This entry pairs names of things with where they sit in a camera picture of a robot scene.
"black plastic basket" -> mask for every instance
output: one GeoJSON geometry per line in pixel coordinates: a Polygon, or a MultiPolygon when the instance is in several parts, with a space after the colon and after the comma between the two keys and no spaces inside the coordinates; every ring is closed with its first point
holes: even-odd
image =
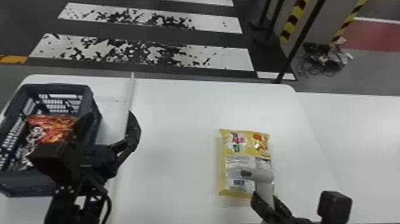
{"type": "Polygon", "coordinates": [[[78,129],[85,149],[93,148],[102,118],[93,93],[86,85],[23,85],[5,110],[0,124],[0,192],[9,197],[47,196],[55,188],[54,181],[34,167],[12,169],[18,149],[29,132],[26,117],[32,114],[65,114],[77,120],[89,115],[90,122],[80,122],[78,129]]]}

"crosswalk marking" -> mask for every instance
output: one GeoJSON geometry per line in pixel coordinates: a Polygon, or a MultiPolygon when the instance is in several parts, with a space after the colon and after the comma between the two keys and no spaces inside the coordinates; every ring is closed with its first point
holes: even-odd
{"type": "Polygon", "coordinates": [[[200,3],[200,4],[208,4],[208,5],[233,6],[232,0],[162,0],[162,1],[190,2],[190,3],[200,3]]]}
{"type": "Polygon", "coordinates": [[[58,16],[63,20],[174,27],[224,33],[242,33],[236,17],[176,13],[140,8],[68,3],[58,16]]]}
{"type": "Polygon", "coordinates": [[[254,71],[247,49],[47,33],[29,57],[254,71]]]}
{"type": "MultiPolygon", "coordinates": [[[[276,79],[278,77],[278,72],[269,72],[269,71],[258,71],[257,76],[259,79],[276,79]]],[[[295,81],[296,78],[293,73],[285,73],[283,80],[291,80],[295,81]]]]}

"barcode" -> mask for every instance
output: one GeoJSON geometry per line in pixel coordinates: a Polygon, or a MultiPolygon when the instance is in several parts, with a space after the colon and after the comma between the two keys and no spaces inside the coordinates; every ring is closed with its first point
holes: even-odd
{"type": "Polygon", "coordinates": [[[245,181],[244,180],[233,180],[234,185],[238,186],[245,186],[245,181]]]}

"black pole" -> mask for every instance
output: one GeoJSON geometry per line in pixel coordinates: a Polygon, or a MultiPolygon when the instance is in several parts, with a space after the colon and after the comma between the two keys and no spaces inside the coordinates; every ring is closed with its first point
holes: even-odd
{"type": "Polygon", "coordinates": [[[326,0],[318,0],[317,5],[315,5],[312,13],[305,23],[303,30],[300,33],[299,38],[297,39],[295,46],[293,46],[289,56],[287,57],[278,77],[272,81],[273,84],[280,84],[282,82],[283,77],[285,76],[286,69],[290,66],[293,59],[295,58],[301,44],[303,43],[305,37],[307,36],[308,31],[310,31],[311,26],[313,25],[315,19],[317,18],[318,14],[320,13],[322,6],[324,6],[326,0]]]}
{"type": "Polygon", "coordinates": [[[265,18],[267,17],[267,12],[270,9],[272,0],[265,0],[265,6],[262,9],[260,20],[258,21],[258,26],[263,26],[265,22],[265,18]]]}
{"type": "Polygon", "coordinates": [[[283,6],[284,2],[285,2],[285,0],[279,0],[277,5],[276,5],[274,14],[272,15],[270,26],[268,27],[268,30],[267,30],[267,35],[266,35],[267,39],[270,39],[271,35],[274,33],[275,24],[276,24],[276,21],[278,20],[278,16],[280,14],[280,10],[282,9],[282,6],[283,6]]]}

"chip bag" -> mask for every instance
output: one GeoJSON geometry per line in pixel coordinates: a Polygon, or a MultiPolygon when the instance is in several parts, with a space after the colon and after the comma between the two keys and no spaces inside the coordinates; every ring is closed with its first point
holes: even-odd
{"type": "Polygon", "coordinates": [[[270,135],[245,130],[220,129],[223,151],[220,160],[220,192],[239,198],[251,198],[254,181],[241,177],[240,169],[269,169],[271,154],[268,150],[270,135]]]}

